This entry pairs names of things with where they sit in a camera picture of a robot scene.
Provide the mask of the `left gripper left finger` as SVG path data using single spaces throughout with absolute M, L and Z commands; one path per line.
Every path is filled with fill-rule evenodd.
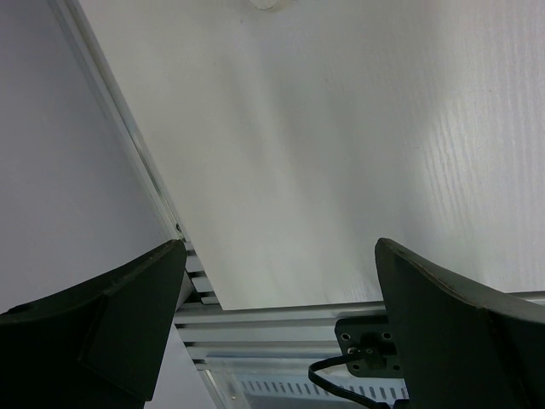
M 1 315 L 3 408 L 142 408 L 152 400 L 186 247 L 127 264 Z

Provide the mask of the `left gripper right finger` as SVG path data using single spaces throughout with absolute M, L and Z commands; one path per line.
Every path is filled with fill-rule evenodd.
M 391 239 L 376 270 L 412 408 L 542 408 L 544 307 Z

